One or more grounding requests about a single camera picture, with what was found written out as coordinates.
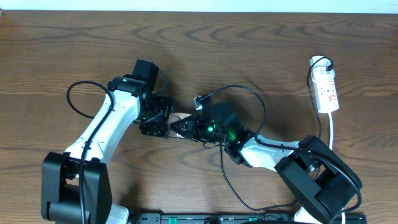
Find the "white cable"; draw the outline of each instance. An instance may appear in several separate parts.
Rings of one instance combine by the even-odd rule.
[[[333,119],[331,118],[331,113],[329,115],[329,149],[332,150],[333,147]],[[346,224],[346,214],[344,212],[341,213],[341,224]]]

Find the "wooden table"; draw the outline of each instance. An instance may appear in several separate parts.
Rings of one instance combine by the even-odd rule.
[[[50,151],[63,152],[90,123],[67,104],[73,82],[105,85],[131,73],[138,58],[152,60],[167,74],[176,110],[192,112],[195,96],[246,85],[269,109],[261,133],[298,141],[318,132],[305,82],[308,60],[317,54],[335,62],[335,152],[363,181],[358,212],[369,223],[396,222],[398,16],[6,11],[0,18],[0,223],[45,223],[42,161]],[[103,98],[91,86],[72,94],[89,114]],[[232,102],[245,126],[258,127],[262,108],[249,92],[228,90],[214,100]],[[321,119],[328,142],[327,115]],[[224,161],[231,183],[253,207],[294,199],[276,173]],[[219,150],[143,136],[135,124],[116,149],[109,176],[114,202],[126,207],[250,213],[222,178]]]

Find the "brown table top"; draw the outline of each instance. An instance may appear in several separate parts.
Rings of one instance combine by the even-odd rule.
[[[138,58],[152,60],[167,74],[176,110],[192,112],[195,96],[246,85],[269,109],[261,134],[299,141],[318,132],[305,82],[316,54],[335,63],[334,146],[363,181],[358,212],[369,223],[396,222],[398,16],[6,11],[0,18],[0,223],[45,222],[42,161],[50,151],[63,152],[90,123],[67,104],[73,82],[105,85],[131,73]],[[103,97],[90,86],[72,94],[89,114]],[[262,108],[249,92],[228,90],[214,100],[232,102],[245,126],[258,127]],[[328,118],[320,116],[328,142]],[[275,172],[224,161],[234,188],[253,207],[294,199]],[[126,207],[250,213],[222,178],[219,150],[143,136],[136,124],[116,149],[109,176],[114,202]]]

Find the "power outlet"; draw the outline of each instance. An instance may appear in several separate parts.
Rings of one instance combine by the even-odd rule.
[[[320,59],[322,56],[314,56],[310,60],[310,65]],[[331,113],[339,108],[337,92],[335,86],[335,71],[326,71],[330,65],[328,59],[322,59],[312,68],[311,79],[315,89],[315,97],[319,113]]]

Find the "robotic arm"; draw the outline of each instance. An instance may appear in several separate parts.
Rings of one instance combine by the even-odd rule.
[[[125,130],[137,119],[141,121],[142,134],[168,138],[170,131],[180,138],[204,144],[220,142],[235,163],[276,171],[306,211],[322,223],[333,221],[362,187],[358,176],[317,137],[307,136],[300,142],[266,139],[244,129],[229,103],[211,106],[210,96],[194,99],[199,114],[168,126],[169,116],[173,115],[173,100],[152,94],[158,71],[152,62],[138,60],[132,75],[116,77],[108,83],[114,107],[95,134],[84,164],[80,160],[83,148],[108,111],[109,96],[75,143],[63,154],[50,152],[47,155],[42,169],[44,219],[59,223],[81,222],[80,189],[67,180],[78,177],[80,166],[84,166],[86,223],[127,223],[129,210],[112,203],[107,166]],[[326,170],[313,180],[308,173],[322,164]]]

